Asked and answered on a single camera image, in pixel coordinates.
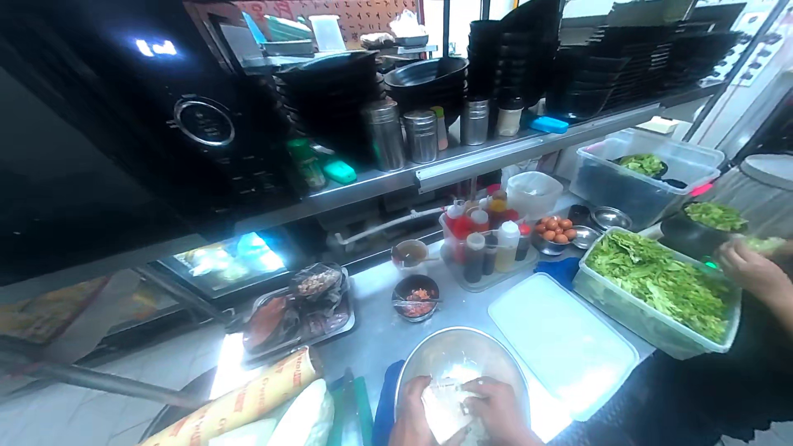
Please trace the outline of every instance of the black bowl with lettuce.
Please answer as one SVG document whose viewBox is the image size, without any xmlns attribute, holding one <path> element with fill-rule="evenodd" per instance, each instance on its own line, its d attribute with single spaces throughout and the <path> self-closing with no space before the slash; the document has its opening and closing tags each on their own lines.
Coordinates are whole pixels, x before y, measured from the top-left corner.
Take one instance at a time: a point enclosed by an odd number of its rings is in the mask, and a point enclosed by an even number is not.
<svg viewBox="0 0 793 446">
<path fill-rule="evenodd" d="M 612 163 L 616 163 L 638 174 L 649 176 L 652 179 L 661 179 L 669 170 L 667 163 L 651 153 L 620 156 L 616 160 L 612 160 Z"/>
<path fill-rule="evenodd" d="M 732 234 L 743 233 L 746 220 L 737 210 L 709 202 L 690 202 L 661 222 L 662 242 L 693 259 L 712 256 Z"/>
</svg>

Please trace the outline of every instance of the microwave dial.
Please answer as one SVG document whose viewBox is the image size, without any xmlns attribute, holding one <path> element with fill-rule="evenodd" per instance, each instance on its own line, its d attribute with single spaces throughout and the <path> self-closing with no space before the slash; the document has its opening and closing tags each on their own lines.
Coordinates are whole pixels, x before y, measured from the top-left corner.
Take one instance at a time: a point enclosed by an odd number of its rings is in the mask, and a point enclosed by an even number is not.
<svg viewBox="0 0 793 446">
<path fill-rule="evenodd" d="M 224 147 L 234 140 L 234 124 L 228 111 L 208 99 L 177 102 L 174 123 L 191 140 L 211 147 Z"/>
</svg>

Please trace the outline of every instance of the chopped lettuce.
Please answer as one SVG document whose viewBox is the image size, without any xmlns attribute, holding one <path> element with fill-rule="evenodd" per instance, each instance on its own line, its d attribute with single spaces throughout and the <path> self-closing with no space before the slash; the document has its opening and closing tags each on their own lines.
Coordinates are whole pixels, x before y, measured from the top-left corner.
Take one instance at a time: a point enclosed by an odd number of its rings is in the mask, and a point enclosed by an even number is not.
<svg viewBox="0 0 793 446">
<path fill-rule="evenodd" d="M 762 252 L 762 253 L 772 253 L 776 251 L 777 248 L 782 247 L 785 244 L 785 239 L 779 237 L 769 237 L 765 240 L 758 239 L 755 237 L 746 237 L 745 238 L 746 244 L 752 251 L 755 252 Z"/>
<path fill-rule="evenodd" d="M 652 154 L 624 156 L 619 161 L 619 165 L 647 176 L 658 175 L 659 172 L 664 170 L 661 158 Z"/>
<path fill-rule="evenodd" d="M 737 231 L 746 223 L 737 210 L 716 203 L 692 203 L 686 206 L 686 215 L 693 221 L 720 231 Z"/>
<path fill-rule="evenodd" d="M 689 263 L 672 258 L 656 241 L 614 231 L 589 253 L 594 272 L 688 328 L 720 342 L 726 330 L 727 287 Z"/>
</svg>

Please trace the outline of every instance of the microwave oven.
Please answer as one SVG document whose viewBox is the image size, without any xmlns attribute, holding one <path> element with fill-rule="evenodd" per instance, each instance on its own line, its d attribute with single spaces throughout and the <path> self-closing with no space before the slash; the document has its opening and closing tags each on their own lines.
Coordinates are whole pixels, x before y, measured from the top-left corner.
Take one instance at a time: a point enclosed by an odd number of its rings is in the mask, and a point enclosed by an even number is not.
<svg viewBox="0 0 793 446">
<path fill-rule="evenodd" d="M 230 2 L 0 6 L 0 286 L 300 200 L 243 27 Z"/>
</svg>

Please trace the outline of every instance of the white squeeze bottle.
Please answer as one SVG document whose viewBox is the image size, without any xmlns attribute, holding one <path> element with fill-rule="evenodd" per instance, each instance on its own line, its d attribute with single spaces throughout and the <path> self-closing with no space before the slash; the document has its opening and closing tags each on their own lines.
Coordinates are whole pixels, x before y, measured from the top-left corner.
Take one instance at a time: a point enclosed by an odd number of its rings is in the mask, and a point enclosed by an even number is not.
<svg viewBox="0 0 793 446">
<path fill-rule="evenodd" d="M 520 229 L 514 221 L 505 221 L 498 229 L 498 251 L 496 251 L 496 271 L 509 272 L 515 263 L 515 252 L 520 241 Z"/>
</svg>

